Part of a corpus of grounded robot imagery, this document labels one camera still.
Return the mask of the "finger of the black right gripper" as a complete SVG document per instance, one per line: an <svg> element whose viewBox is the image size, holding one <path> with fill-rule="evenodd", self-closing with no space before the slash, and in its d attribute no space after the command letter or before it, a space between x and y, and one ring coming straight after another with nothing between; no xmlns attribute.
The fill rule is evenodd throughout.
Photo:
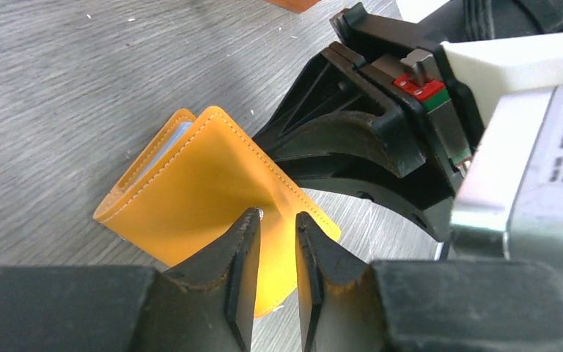
<svg viewBox="0 0 563 352"><path fill-rule="evenodd" d="M424 166L401 104L363 77L365 59L333 42L308 61L253 140L275 161L347 155L398 178Z"/></svg>
<svg viewBox="0 0 563 352"><path fill-rule="evenodd" d="M282 161L281 168L302 188L367 199L412 221L438 242L451 238L452 188L429 164L402 178L351 155Z"/></svg>

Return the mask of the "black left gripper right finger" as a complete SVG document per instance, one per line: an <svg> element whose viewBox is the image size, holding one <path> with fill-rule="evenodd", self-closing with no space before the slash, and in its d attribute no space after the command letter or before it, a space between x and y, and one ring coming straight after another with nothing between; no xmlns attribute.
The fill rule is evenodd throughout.
<svg viewBox="0 0 563 352"><path fill-rule="evenodd" d="M563 276L502 260L374 260L305 212L296 268L305 351L563 351Z"/></svg>

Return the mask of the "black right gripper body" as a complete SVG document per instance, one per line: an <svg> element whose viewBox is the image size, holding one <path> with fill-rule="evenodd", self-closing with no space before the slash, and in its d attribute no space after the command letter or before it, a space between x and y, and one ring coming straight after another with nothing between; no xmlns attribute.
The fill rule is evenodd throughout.
<svg viewBox="0 0 563 352"><path fill-rule="evenodd" d="M373 161L355 161L332 176L332 191L455 194L485 127L445 46L485 39L485 3L448 2L418 23L371 15L356 4L331 24L345 49L362 56L357 74L401 105L427 149L426 164L401 177Z"/></svg>

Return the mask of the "orange leather card holder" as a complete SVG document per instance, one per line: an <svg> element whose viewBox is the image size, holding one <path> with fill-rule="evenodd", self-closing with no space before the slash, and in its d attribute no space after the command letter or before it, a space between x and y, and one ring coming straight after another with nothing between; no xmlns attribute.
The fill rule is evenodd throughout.
<svg viewBox="0 0 563 352"><path fill-rule="evenodd" d="M297 214L308 213L333 240L341 231L223 109L173 113L93 217L173 266L217 239L248 208L262 216L254 308L261 318L296 289Z"/></svg>

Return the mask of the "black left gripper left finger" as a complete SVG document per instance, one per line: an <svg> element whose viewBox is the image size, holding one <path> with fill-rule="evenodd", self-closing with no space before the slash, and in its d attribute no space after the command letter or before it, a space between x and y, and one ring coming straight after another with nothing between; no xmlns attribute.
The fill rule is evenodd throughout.
<svg viewBox="0 0 563 352"><path fill-rule="evenodd" d="M0 267L0 351L249 351L260 211L166 271Z"/></svg>

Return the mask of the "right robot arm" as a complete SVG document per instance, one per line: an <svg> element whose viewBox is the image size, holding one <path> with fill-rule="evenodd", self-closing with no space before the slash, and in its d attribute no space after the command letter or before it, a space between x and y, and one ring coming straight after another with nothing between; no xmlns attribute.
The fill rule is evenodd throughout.
<svg viewBox="0 0 563 352"><path fill-rule="evenodd" d="M418 23L357 3L254 141L299 186L368 199L449 240L449 214L485 126L443 43L563 32L563 1L448 1Z"/></svg>

